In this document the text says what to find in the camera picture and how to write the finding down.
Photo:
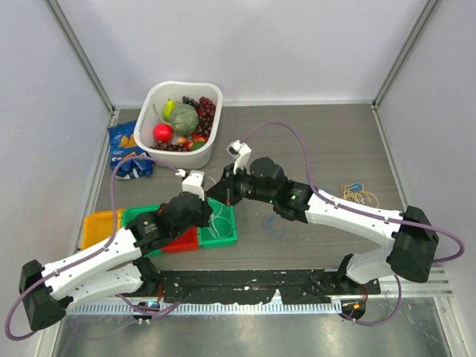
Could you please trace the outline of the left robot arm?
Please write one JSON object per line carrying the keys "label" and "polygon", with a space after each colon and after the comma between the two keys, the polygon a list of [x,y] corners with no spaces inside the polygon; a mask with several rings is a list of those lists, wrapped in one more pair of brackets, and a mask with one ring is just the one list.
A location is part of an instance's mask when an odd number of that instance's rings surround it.
{"label": "left robot arm", "polygon": [[149,297],[158,272],[146,255],[164,248],[192,227],[208,225],[206,199],[183,192],[159,209],[137,215],[111,238],[70,257],[22,267],[19,292],[30,329],[39,331],[86,303],[118,294]]}

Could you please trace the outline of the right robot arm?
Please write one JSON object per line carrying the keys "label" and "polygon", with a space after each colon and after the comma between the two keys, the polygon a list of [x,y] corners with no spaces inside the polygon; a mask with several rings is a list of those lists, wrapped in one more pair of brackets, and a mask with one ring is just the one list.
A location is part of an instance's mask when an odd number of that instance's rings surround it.
{"label": "right robot arm", "polygon": [[338,228],[378,244],[373,251],[343,258],[335,276],[343,293],[390,275],[414,283],[428,281],[439,237],[429,230],[425,213],[414,206],[401,212],[346,202],[287,178],[268,157],[254,160],[248,169],[229,164],[207,195],[228,206],[242,199],[269,203],[283,219]]}

